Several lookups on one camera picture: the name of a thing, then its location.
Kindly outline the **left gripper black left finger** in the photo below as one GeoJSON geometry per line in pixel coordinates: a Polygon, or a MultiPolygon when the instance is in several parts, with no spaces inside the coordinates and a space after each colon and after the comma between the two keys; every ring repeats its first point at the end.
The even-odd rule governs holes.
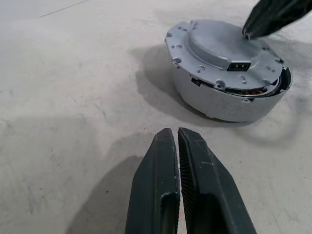
{"type": "Polygon", "coordinates": [[[171,129],[164,128],[133,177],[125,233],[176,234],[179,207],[176,145],[171,129]]]}

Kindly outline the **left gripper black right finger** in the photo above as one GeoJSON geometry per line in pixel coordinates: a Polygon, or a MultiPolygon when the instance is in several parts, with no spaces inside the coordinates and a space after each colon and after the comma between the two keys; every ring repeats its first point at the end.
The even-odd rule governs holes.
{"type": "Polygon", "coordinates": [[[178,147],[187,233],[256,233],[233,177],[204,138],[179,128],[178,147]]]}

